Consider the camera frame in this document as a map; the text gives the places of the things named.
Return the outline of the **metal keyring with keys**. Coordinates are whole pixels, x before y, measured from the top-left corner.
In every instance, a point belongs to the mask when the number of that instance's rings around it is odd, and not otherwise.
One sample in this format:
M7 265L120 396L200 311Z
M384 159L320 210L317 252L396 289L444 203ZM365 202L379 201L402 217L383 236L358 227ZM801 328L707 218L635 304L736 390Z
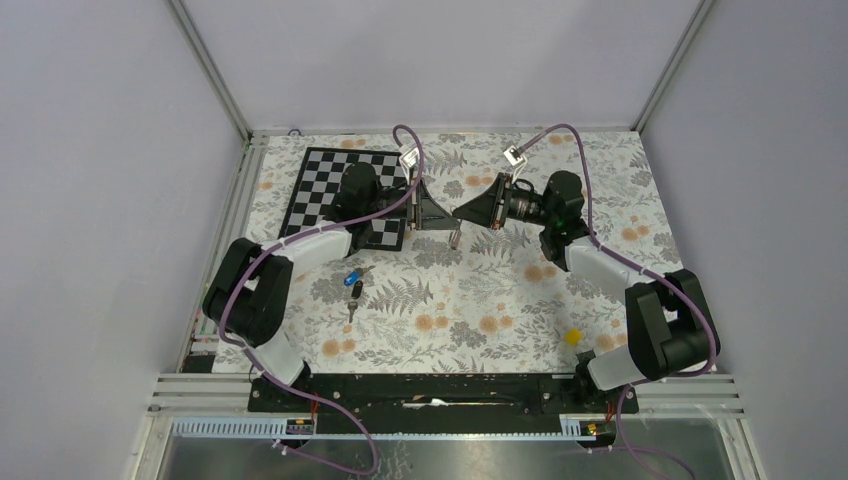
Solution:
M449 236L449 247L450 247L450 249L451 249L451 250L458 250L458 249L459 249L459 245L460 245L460 241L461 241L461 236L462 236L462 230L461 230L461 227L460 227L460 226L458 226L457 228L455 228L455 229L454 229L454 230L450 233L450 236Z

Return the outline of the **blue tag key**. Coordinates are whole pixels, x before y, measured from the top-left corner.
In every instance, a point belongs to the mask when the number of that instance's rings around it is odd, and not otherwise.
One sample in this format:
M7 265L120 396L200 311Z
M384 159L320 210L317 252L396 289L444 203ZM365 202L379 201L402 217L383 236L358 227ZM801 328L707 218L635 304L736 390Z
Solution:
M353 270L350 274L348 274L345 277L343 284L345 286L348 286L348 287L353 286L356 282L362 280L363 277L368 272L370 272L372 269L373 269L373 266L366 266L366 267L361 267L361 268L357 268L357 269Z

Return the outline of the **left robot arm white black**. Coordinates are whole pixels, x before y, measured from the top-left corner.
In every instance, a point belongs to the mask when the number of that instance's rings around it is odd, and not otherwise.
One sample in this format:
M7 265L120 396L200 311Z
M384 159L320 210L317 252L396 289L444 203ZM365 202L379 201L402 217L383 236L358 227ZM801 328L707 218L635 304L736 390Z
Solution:
M341 175L325 217L315 226L266 244L233 241L208 286L202 313L221 340L241 348L274 379L272 398L288 411L309 401L302 355L283 331L291 283L300 275L363 249L382 219L405 219L415 230L457 230L459 220L439 206L422 177L404 188L384 187L374 167L354 163Z

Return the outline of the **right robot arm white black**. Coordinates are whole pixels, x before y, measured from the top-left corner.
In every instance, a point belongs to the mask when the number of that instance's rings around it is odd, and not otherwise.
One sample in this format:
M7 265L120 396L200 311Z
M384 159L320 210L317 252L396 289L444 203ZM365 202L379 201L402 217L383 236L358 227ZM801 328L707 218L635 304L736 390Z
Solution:
M624 305L626 345L581 361L575 371L575 402L597 412L612 400L613 389L710 368L719 341L698 278L686 269L659 275L603 246L582 216L582 189L580 177L564 170L554 172L540 193L501 173L453 215L491 230L509 220L541 226L549 262Z

